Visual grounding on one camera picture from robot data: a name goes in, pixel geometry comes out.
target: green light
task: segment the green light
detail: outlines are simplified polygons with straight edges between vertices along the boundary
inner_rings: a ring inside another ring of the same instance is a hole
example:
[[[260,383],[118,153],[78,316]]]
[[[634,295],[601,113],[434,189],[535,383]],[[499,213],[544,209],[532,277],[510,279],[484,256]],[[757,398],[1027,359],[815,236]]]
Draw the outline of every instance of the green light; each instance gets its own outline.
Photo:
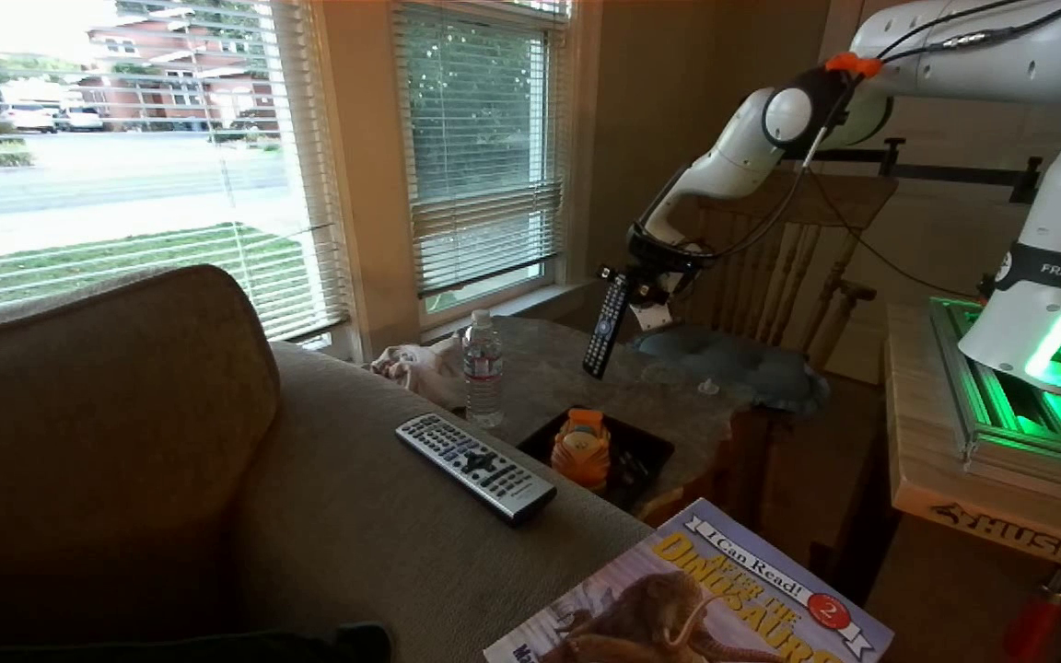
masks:
[[[1043,380],[1050,367],[1050,359],[1061,352],[1061,313],[1050,323],[1050,331],[1043,334],[1039,352],[1033,355],[1033,360],[1026,360],[1026,374]]]

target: orange bottle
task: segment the orange bottle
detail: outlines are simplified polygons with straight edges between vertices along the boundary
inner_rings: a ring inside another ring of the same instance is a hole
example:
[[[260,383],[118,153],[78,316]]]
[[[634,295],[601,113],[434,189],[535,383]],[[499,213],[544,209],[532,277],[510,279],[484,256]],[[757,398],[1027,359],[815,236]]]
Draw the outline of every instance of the orange bottle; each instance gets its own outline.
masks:
[[[603,490],[611,466],[611,436],[601,410],[567,410],[554,442],[554,467],[580,487]]]

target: robotic arm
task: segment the robotic arm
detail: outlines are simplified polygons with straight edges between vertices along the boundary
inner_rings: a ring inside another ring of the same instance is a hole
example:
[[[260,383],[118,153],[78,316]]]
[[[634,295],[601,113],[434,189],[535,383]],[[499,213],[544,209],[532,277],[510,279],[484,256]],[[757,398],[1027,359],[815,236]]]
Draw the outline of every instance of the robotic arm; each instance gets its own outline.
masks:
[[[822,148],[860,144],[886,127],[892,97],[1061,105],[1061,0],[901,3],[865,20],[847,57],[752,94],[634,226],[637,262],[608,286],[587,367],[601,375],[628,307],[646,313],[646,328],[668,323],[660,311],[715,257],[668,223],[681,198],[746,198],[790,153],[808,167]],[[1061,391],[1061,156],[962,355]]]

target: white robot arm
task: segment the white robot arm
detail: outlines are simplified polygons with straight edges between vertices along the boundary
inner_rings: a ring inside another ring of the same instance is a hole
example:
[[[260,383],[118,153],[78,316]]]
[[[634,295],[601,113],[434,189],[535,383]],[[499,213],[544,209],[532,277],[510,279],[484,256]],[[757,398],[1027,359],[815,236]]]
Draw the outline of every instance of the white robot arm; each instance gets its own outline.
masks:
[[[715,148],[634,226],[634,241],[672,262],[705,262],[705,247],[668,226],[687,197],[746,198],[790,148],[810,160],[818,148],[876,134],[892,97],[1061,105],[1061,0],[923,0],[876,10],[847,61],[795,86],[752,94]],[[1061,391],[1061,156],[962,355]]]

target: building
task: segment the building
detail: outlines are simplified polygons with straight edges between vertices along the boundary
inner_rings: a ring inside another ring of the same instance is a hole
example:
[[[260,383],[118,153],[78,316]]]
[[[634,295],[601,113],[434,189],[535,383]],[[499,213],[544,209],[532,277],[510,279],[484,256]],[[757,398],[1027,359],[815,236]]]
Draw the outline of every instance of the building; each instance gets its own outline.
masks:
[[[89,42],[96,69],[78,86],[113,129],[219,129],[272,108],[269,77],[245,61],[255,46],[215,38],[187,7],[113,20]]]

